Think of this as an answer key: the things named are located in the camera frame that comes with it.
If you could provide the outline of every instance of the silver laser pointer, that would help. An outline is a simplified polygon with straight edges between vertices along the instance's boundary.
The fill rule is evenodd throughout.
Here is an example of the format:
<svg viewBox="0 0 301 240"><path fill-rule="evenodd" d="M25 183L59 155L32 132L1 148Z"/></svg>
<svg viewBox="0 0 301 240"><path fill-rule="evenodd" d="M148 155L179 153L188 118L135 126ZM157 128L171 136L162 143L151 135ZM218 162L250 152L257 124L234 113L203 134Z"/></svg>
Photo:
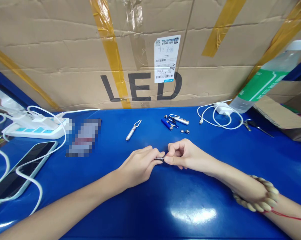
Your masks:
<svg viewBox="0 0 301 240"><path fill-rule="evenodd" d="M139 120L138 122L136 122L134 124L133 128L130 130L130 132L128 133L128 135L126 137L126 141L127 142L129 141L129 139L131 138L131 136L134 134L136 128L139 127L140 123L141 123L141 120Z"/></svg>

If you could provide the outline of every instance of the yellow tape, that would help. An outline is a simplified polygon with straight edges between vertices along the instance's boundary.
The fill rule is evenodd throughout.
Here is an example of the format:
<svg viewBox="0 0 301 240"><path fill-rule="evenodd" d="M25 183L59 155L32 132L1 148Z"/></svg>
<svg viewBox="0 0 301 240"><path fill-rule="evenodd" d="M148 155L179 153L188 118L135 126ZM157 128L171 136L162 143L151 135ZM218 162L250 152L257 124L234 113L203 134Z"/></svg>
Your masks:
<svg viewBox="0 0 301 240"><path fill-rule="evenodd" d="M6 56L2 51L0 51L0 61L22 80L28 83L36 92L38 92L52 108L59 112L62 111L57 103L55 103L47 93L45 93L23 70L20 69L16 63L14 63L13 60Z"/></svg>
<svg viewBox="0 0 301 240"><path fill-rule="evenodd" d="M211 31L203 53L201 54L202 56L215 56L221 42L224 40L230 26L234 23L245 2L246 0L227 0Z"/></svg>
<svg viewBox="0 0 301 240"><path fill-rule="evenodd" d="M259 69L265 63L275 58L300 30L301 0L299 0L294 9L290 12L285 22L280 27L273 40L271 41L269 48L258 61L258 63L254 66L253 70L250 72L242 88L250 81L250 79L259 71Z"/></svg>
<svg viewBox="0 0 301 240"><path fill-rule="evenodd" d="M123 108L131 108L108 2L107 0L90 0L90 5L116 83L121 104Z"/></svg>

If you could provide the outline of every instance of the blue workbench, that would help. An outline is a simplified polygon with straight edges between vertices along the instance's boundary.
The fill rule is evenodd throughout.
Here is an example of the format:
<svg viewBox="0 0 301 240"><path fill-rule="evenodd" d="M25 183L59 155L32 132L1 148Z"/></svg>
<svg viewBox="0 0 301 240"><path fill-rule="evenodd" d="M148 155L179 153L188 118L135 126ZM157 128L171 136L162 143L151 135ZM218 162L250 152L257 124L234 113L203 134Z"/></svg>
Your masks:
<svg viewBox="0 0 301 240"><path fill-rule="evenodd" d="M169 131L161 122L166 114L190 121ZM207 119L211 120L211 111ZM239 123L233 116L233 124ZM190 139L201 149L247 174L271 181L285 196L301 204L301 143L294 142L251 109L243 118L254 119L258 129L242 126L225 130L204 122L199 125L196 107L105 110L69 114L76 126L86 118L101 118L102 127L89 157L66 158L67 146L53 153L36 176L44 190L40 208L97 180L118 168L136 149L151 145L167 151L167 144ZM133 124L142 123L129 142L125 138ZM227 117L217 116L221 123ZM190 134L181 133L188 129ZM14 164L40 139L14 138L1 148ZM0 176L5 170L0 156ZM0 233L24 219L34 208L38 189L34 184L18 199L0 205ZM287 239L263 215L239 206L231 191L219 181L192 170L156 166L149 181L106 201L63 239Z"/></svg>

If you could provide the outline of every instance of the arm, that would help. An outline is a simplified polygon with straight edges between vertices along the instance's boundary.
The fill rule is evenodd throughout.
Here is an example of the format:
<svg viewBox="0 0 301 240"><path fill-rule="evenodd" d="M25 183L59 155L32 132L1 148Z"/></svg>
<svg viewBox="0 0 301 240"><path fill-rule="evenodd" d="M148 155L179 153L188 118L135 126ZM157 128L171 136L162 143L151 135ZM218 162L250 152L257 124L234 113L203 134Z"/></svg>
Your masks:
<svg viewBox="0 0 301 240"><path fill-rule="evenodd" d="M168 145L169 152L165 162L177 165L180 169L190 168L215 177L233 189L248 202L258 202L266 197L264 185L240 170L218 161L202 151L188 139ZM301 218L301 205L279 194L274 210L288 216ZM301 239L301 221L282 217L268 212L265 214L272 222L293 239Z"/></svg>
<svg viewBox="0 0 301 240"><path fill-rule="evenodd" d="M163 157L148 146L132 152L115 171L59 199L0 234L0 240L53 240L61 238L76 223L109 198L149 179Z"/></svg>

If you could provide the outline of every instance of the barcode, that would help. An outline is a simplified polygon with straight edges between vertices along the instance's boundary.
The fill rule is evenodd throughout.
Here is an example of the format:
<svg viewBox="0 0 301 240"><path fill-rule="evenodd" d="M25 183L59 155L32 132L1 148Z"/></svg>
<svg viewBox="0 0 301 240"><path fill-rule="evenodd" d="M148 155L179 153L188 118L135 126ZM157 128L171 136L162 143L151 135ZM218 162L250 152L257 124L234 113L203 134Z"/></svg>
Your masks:
<svg viewBox="0 0 301 240"><path fill-rule="evenodd" d="M167 77L173 77L173 75L160 75L160 76L156 76L156 79L158 78L167 78Z"/></svg>
<svg viewBox="0 0 301 240"><path fill-rule="evenodd" d="M156 62L166 62L166 59L158 59Z"/></svg>

